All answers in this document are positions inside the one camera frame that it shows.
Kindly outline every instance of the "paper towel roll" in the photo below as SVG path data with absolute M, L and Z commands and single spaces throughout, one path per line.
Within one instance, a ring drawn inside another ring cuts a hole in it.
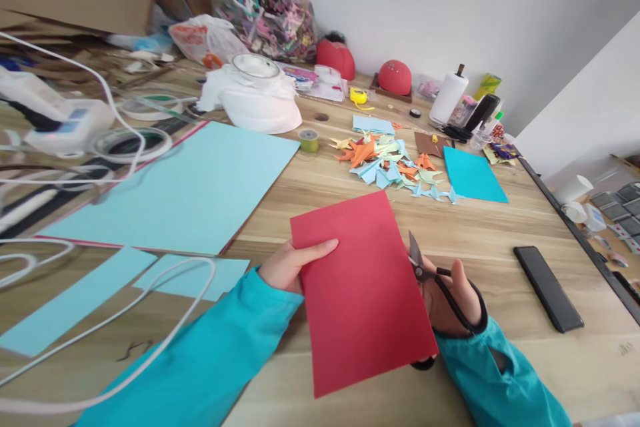
M 565 205 L 570 201 L 576 200 L 580 195 L 584 195 L 593 188 L 591 182 L 582 175 L 576 175 L 575 178 L 569 180 L 559 189 L 553 192 L 553 196 L 560 205 Z
M 582 224 L 587 221 L 587 212 L 585 211 L 585 208 L 576 201 L 571 201 L 563 205 L 562 211 L 576 224 Z
M 429 118 L 434 122 L 446 124 L 468 84 L 469 79 L 458 77 L 454 72 L 449 72 L 440 87 L 440 93 L 433 102 Z

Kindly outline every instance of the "white plastic bag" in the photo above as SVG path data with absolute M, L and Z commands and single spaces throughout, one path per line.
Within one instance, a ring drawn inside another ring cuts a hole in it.
M 198 15 L 172 25 L 169 34 L 188 59 L 207 68 L 221 67 L 234 56 L 249 52 L 234 35 L 230 22 L 210 15 Z

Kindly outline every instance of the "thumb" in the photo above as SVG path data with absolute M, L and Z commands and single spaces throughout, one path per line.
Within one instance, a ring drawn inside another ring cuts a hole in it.
M 338 239 L 331 239 L 305 249 L 296 249 L 291 252 L 289 261 L 295 267 L 302 267 L 313 260 L 317 260 L 326 255 L 329 255 L 338 246 Z
M 453 265 L 451 266 L 451 279 L 453 280 L 453 285 L 457 287 L 463 287 L 469 283 L 462 260 L 456 259 L 453 261 Z

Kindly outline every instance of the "scissors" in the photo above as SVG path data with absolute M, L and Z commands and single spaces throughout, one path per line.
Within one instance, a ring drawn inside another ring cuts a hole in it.
M 447 302 L 449 302 L 449 305 L 451 306 L 451 310 L 453 310 L 453 313 L 455 314 L 457 319 L 460 321 L 462 326 L 465 329 L 469 330 L 472 334 L 480 334 L 481 332 L 484 332 L 485 328 L 487 328 L 489 315 L 487 314 L 487 306 L 485 305 L 485 300 L 482 298 L 482 294 L 478 290 L 478 287 L 476 287 L 475 284 L 471 280 L 469 280 L 471 287 L 475 290 L 475 293 L 478 294 L 478 299 L 480 300 L 480 311 L 481 311 L 480 323 L 477 326 L 474 326 L 464 316 L 457 302 L 451 295 L 451 292 L 449 292 L 449 288 L 445 285 L 445 283 L 440 278 L 440 276 L 451 277 L 451 270 L 443 269 L 440 267 L 438 267 L 435 272 L 431 272 L 427 270 L 425 268 L 424 261 L 422 260 L 422 253 L 420 252 L 420 247 L 418 246 L 418 242 L 416 242 L 415 237 L 413 236 L 411 231 L 409 231 L 409 249 L 411 251 L 409 260 L 413 265 L 413 273 L 415 274 L 416 280 L 420 284 L 423 284 L 427 280 L 433 279 L 435 283 L 438 285 L 438 287 L 440 287 L 440 290 L 442 291 L 442 293 L 445 294 L 445 298 L 447 299 Z

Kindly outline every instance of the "scissor blade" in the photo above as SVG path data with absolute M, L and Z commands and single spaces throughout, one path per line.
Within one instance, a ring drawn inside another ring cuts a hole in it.
M 409 249 L 411 250 L 411 259 L 413 259 L 414 265 L 420 267 L 424 270 L 424 264 L 422 262 L 422 253 L 420 252 L 420 247 L 418 246 L 418 242 L 415 237 L 409 230 Z

